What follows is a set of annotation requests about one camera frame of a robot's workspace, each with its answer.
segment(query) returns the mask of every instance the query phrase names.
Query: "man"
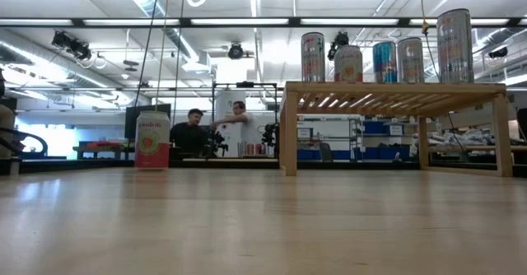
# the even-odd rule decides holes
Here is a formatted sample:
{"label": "man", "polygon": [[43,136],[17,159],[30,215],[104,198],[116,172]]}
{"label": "man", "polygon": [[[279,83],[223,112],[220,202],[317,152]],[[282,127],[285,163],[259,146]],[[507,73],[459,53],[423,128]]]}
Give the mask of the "man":
{"label": "man", "polygon": [[252,144],[262,143],[262,134],[258,132],[256,119],[253,114],[248,113],[245,109],[245,103],[237,101],[232,104],[232,112],[234,115],[228,116],[212,123],[211,128],[214,130],[219,124],[234,124],[242,123],[241,125],[241,141]]}
{"label": "man", "polygon": [[189,121],[176,124],[170,131],[170,142],[181,147],[182,152],[201,156],[208,141],[208,134],[199,127],[203,112],[198,109],[189,111]]}

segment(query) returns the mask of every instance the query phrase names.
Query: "blue can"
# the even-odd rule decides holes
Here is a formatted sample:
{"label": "blue can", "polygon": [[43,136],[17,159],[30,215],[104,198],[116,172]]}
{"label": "blue can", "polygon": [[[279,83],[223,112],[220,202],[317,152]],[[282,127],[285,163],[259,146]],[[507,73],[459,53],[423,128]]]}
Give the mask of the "blue can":
{"label": "blue can", "polygon": [[395,42],[386,41],[373,46],[375,82],[397,82],[397,49]]}

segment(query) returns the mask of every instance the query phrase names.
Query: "monitor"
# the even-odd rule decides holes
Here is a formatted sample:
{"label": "monitor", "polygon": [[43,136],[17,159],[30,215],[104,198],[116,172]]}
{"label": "monitor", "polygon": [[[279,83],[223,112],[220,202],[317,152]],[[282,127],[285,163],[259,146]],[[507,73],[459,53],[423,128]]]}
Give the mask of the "monitor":
{"label": "monitor", "polygon": [[[135,139],[135,129],[137,127],[138,117],[142,111],[154,111],[156,110],[155,105],[138,106],[138,107],[127,107],[126,108],[126,119],[124,120],[124,137],[127,139]],[[157,111],[168,114],[170,119],[171,105],[158,105]]]}

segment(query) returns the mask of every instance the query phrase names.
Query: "white shirt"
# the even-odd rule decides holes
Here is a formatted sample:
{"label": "white shirt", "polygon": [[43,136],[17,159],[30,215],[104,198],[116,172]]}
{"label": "white shirt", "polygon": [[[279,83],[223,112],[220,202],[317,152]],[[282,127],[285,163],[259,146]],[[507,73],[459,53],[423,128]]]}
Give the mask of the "white shirt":
{"label": "white shirt", "polygon": [[241,124],[241,141],[252,144],[262,143],[262,133],[258,132],[256,118],[253,114],[245,112],[247,121]]}

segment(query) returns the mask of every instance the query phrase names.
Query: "wooden floor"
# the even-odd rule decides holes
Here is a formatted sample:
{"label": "wooden floor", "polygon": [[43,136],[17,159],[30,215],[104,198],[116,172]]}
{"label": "wooden floor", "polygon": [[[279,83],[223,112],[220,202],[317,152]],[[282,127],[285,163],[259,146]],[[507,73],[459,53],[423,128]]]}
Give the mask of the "wooden floor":
{"label": "wooden floor", "polygon": [[527,180],[88,170],[0,180],[2,275],[527,273]]}

